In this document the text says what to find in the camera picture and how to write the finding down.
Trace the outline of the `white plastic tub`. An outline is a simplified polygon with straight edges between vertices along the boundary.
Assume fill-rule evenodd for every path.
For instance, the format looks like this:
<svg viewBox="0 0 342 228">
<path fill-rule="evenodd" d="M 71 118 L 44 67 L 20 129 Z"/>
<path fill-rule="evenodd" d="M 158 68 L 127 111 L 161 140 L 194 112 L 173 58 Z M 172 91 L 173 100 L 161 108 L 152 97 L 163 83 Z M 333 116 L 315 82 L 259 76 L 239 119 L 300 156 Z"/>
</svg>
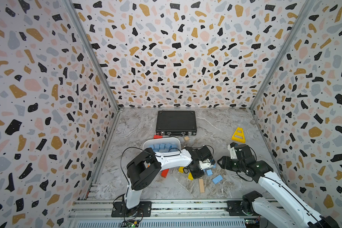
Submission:
<svg viewBox="0 0 342 228">
<path fill-rule="evenodd" d="M 182 150 L 180 140 L 175 137 L 148 140 L 142 146 L 143 150 L 147 148 L 151 148 L 154 152 L 159 153 L 179 153 Z"/>
</svg>

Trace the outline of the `blue cube isolated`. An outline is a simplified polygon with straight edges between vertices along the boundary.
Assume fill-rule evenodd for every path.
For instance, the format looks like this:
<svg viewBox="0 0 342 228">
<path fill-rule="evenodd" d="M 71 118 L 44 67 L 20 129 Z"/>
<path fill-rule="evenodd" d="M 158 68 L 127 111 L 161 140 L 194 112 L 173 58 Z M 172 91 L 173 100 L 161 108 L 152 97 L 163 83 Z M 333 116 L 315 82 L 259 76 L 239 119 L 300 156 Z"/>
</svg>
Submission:
<svg viewBox="0 0 342 228">
<path fill-rule="evenodd" d="M 170 143 L 167 143 L 165 145 L 165 150 L 169 151 L 172 148 L 172 145 Z"/>
</svg>

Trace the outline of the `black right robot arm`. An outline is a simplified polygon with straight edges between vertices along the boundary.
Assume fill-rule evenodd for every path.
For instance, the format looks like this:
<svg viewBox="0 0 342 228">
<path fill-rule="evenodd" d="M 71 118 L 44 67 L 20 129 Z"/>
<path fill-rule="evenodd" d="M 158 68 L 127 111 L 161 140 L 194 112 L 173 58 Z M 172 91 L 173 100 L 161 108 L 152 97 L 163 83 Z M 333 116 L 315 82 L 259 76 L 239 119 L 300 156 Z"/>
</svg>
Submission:
<svg viewBox="0 0 342 228">
<path fill-rule="evenodd" d="M 260 215 L 277 228 L 337 228 L 338 223 L 331 216 L 324 217 L 299 198 L 265 161 L 258 161 L 254 150 L 246 144 L 232 142 L 228 145 L 229 156 L 218 160 L 222 169 L 244 173 L 268 191 L 284 208 L 281 211 L 262 194 L 252 191 L 242 197 L 242 212 Z"/>
</svg>

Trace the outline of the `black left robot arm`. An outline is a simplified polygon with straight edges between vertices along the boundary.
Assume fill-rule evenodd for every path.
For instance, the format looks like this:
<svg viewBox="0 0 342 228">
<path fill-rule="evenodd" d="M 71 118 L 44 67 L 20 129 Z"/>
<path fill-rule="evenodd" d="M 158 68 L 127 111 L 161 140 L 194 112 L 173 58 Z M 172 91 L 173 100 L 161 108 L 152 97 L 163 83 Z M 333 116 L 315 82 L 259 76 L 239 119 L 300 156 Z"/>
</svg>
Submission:
<svg viewBox="0 0 342 228">
<path fill-rule="evenodd" d="M 139 150 L 140 154 L 127 164 L 126 171 L 121 169 L 127 181 L 127 190 L 121 195 L 121 202 L 113 202 L 113 218 L 150 217 L 152 202 L 141 201 L 141 194 L 158 173 L 182 167 L 194 179 L 198 179 L 215 164 L 214 151 L 208 145 L 176 148 L 176 151 L 170 149 L 167 153 L 156 152 L 151 147 Z"/>
</svg>

